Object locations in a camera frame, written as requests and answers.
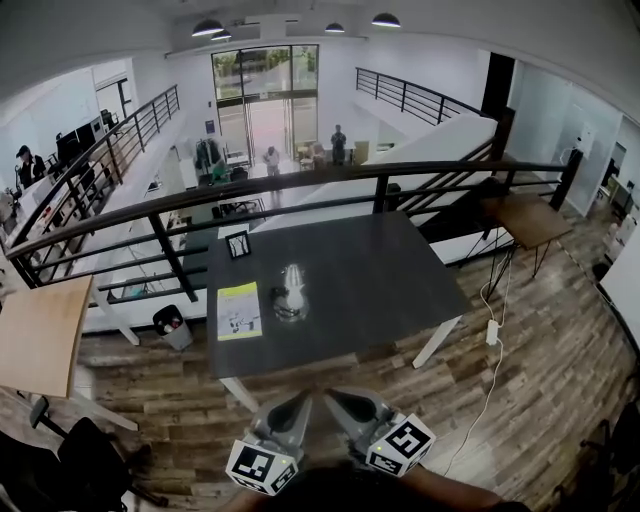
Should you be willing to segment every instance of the trash can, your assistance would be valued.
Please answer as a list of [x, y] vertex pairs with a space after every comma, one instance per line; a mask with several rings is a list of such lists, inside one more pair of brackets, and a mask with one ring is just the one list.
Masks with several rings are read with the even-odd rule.
[[193, 343], [191, 331], [173, 304], [153, 315], [156, 332], [176, 350], [184, 350]]

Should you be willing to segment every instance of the power adapter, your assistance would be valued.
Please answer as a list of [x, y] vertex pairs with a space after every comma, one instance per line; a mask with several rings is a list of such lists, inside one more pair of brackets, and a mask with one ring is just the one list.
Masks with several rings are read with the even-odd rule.
[[487, 323], [487, 345], [495, 345], [498, 343], [498, 328], [500, 325], [495, 320], [489, 320]]

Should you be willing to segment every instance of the computer monitor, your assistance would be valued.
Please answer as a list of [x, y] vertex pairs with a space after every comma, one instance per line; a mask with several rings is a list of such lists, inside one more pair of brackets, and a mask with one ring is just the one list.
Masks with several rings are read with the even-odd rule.
[[93, 131], [92, 123], [87, 123], [78, 128], [76, 130], [76, 134], [83, 153], [96, 143], [96, 136]]
[[82, 147], [78, 142], [76, 132], [71, 132], [56, 141], [58, 146], [58, 160], [63, 165], [68, 165], [71, 161], [82, 154]]

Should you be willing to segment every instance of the wooden table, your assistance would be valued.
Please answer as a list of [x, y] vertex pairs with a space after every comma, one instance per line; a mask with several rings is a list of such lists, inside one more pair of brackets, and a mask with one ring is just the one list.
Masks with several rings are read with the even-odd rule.
[[[493, 273], [496, 266], [496, 252], [494, 250], [489, 290], [485, 297], [488, 300], [502, 278], [505, 269], [511, 263], [518, 247], [522, 247], [527, 251], [536, 250], [536, 260], [533, 265], [533, 277], [535, 278], [540, 267], [542, 267], [542, 262], [547, 255], [551, 242], [571, 231], [572, 227], [562, 215], [551, 208], [549, 203], [537, 194], [512, 194], [505, 197], [485, 199], [481, 204], [485, 213], [493, 217], [513, 237], [513, 244], [503, 260], [502, 268], [495, 283], [493, 282]], [[498, 248], [498, 238], [498, 231], [496, 230], [495, 249]], [[544, 244], [547, 244], [547, 247], [542, 254], [542, 258], [540, 258], [540, 262], [538, 262], [538, 248]]]
[[[93, 276], [86, 276], [7, 297], [0, 314], [0, 386], [67, 398], [117, 425], [138, 430], [136, 423], [98, 405], [74, 386], [78, 346], [89, 297], [93, 297], [103, 310], [106, 307], [108, 314], [113, 314], [92, 280]], [[127, 330], [139, 343], [138, 338]], [[0, 389], [31, 408], [31, 402], [21, 395]]]

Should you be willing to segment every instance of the small picture frame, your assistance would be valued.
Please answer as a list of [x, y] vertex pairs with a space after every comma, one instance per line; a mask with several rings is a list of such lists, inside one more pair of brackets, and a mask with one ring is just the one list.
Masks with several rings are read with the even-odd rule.
[[232, 260], [249, 256], [251, 254], [251, 244], [249, 243], [249, 233], [240, 231], [224, 237]]

